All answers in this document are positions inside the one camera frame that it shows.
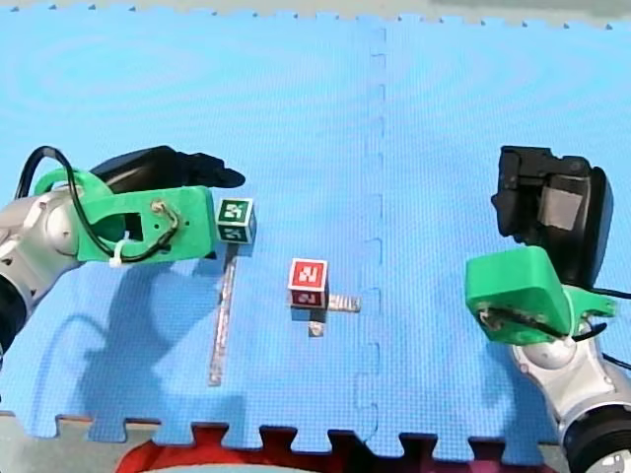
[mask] interlocking foam tile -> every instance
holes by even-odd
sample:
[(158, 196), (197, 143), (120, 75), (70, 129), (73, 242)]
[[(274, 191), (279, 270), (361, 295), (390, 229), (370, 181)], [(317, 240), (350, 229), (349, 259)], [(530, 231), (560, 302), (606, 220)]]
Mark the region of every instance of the interlocking foam tile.
[[(628, 25), (133, 10), (0, 11), (0, 197), (44, 143), (80, 168), (166, 143), (241, 170), (244, 188), (215, 193), (253, 197), (259, 223), (224, 383), (207, 386), (220, 248), (218, 262), (63, 277), (7, 357), (3, 408), (40, 437), (59, 415), (93, 418), (106, 441), (127, 418), (161, 422), (162, 443), (219, 422), (227, 446), (283, 426), (296, 450), (328, 451), (326, 432), (345, 430), (399, 455), (408, 433), (438, 436), (438, 459), (471, 459), (482, 438), (504, 440), (506, 462), (538, 462), (536, 443), (554, 440), (541, 397), (465, 310), (464, 262), (513, 246), (489, 201), (500, 147), (547, 146), (609, 173), (599, 283), (631, 287)], [(309, 338), (285, 305), (296, 256), (329, 260), (331, 291), (361, 295), (362, 313), (330, 314)], [(631, 358), (631, 323), (612, 325), (604, 348)]]
[[(436, 435), (438, 459), (471, 459), (468, 440), (482, 438), (504, 440), (508, 463), (535, 464), (536, 443), (555, 440), (539, 393), (463, 304), (466, 259), (515, 247), (490, 203), (503, 145), (606, 170), (615, 212), (598, 284), (631, 288), (631, 34), (485, 23), (387, 28), (377, 454), (399, 455), (411, 433)], [(630, 309), (602, 337), (621, 359)]]
[(293, 257), (328, 260), (336, 294), (374, 289), (362, 284), (380, 223), (362, 211), (372, 22), (132, 10), (0, 13), (0, 198), (42, 144), (84, 169), (168, 144), (241, 171), (245, 186), (215, 192), (252, 197), (258, 220), (238, 261), (223, 384), (207, 385), (220, 248), (217, 262), (64, 276), (6, 357), (2, 408), (39, 437), (68, 415), (94, 419), (90, 437), (104, 441), (124, 440), (129, 418), (162, 423), (155, 440), (171, 444), (192, 441), (191, 423), (227, 423), (225, 444), (239, 447), (260, 445), (260, 426), (294, 427), (294, 447), (310, 451), (330, 449), (328, 430), (373, 433), (357, 393), (371, 304), (330, 314), (321, 338), (286, 306)]

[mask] black cable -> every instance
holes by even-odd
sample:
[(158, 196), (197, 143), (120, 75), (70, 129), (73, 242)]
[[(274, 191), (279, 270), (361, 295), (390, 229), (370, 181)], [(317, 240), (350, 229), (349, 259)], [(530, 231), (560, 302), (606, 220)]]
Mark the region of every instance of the black cable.
[(613, 289), (593, 288), (590, 290), (590, 292), (594, 294), (600, 294), (601, 296), (610, 296), (611, 298), (631, 300), (631, 293), (624, 293), (622, 291), (615, 291)]
[[(68, 178), (68, 189), (70, 191), (70, 198), (72, 199), (72, 203), (75, 207), (75, 210), (77, 211), (77, 216), (79, 217), (81, 225), (88, 234), (88, 237), (90, 237), (90, 240), (104, 254), (109, 257), (114, 257), (113, 250), (110, 249), (97, 236), (94, 229), (92, 228), (92, 225), (88, 221), (88, 217), (86, 216), (83, 206), (81, 205), (81, 201), (79, 200), (79, 193), (77, 191), (77, 182), (75, 180), (74, 170), (66, 157), (63, 155), (63, 153), (61, 153), (61, 151), (57, 150), (56, 148), (41, 146), (31, 153), (22, 169), (22, 174), (20, 175), (20, 181), (18, 182), (18, 188), (16, 190), (15, 198), (20, 199), (29, 195), (31, 184), (33, 182), (33, 177), (35, 176), (35, 170), (44, 158), (52, 158), (58, 161), (64, 167)], [(172, 221), (172, 225), (158, 238), (158, 240), (154, 244), (152, 244), (149, 248), (147, 248), (147, 250), (143, 251), (142, 253), (134, 256), (121, 255), (120, 260), (123, 263), (138, 263), (144, 261), (145, 259), (150, 258), (154, 254), (156, 254), (161, 249), (165, 248), (169, 241), (173, 238), (175, 232), (177, 231), (177, 217), (175, 214), (172, 214), (164, 205), (162, 210), (167, 213), (168, 217)]]
[(596, 337), (597, 335), (600, 335), (602, 332), (604, 332), (604, 329), (607, 328), (606, 323), (599, 323), (596, 326), (592, 326), (588, 322), (588, 325), (590, 326), (590, 329), (591, 329), (589, 332), (575, 335), (572, 337), (572, 340), (574, 340), (575, 342), (584, 342), (586, 340)]
[(631, 371), (631, 364), (628, 364), (627, 362), (623, 362), (621, 360), (618, 360), (617, 358), (613, 358), (611, 356), (609, 356), (607, 353), (603, 353), (602, 354), (602, 358), (610, 363), (613, 363), (614, 365), (617, 365), (625, 370), (629, 370)]

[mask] silver bar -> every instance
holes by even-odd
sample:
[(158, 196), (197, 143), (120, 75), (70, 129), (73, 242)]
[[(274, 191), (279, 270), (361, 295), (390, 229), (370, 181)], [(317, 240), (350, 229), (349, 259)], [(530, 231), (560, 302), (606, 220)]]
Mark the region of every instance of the silver bar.
[(235, 286), (235, 270), (237, 267), (237, 253), (239, 245), (230, 243), (226, 248), (226, 262), (224, 263), (224, 280), (219, 294), (219, 308), (217, 311), (217, 324), (215, 326), (215, 339), (213, 342), (213, 354), (210, 361), (210, 385), (219, 386), (224, 375), (224, 363), (226, 359), (226, 347), (228, 345), (228, 325), (230, 323), (230, 305)]
[(334, 312), (359, 312), (362, 309), (362, 303), (359, 298), (331, 294), (328, 296), (327, 309)]

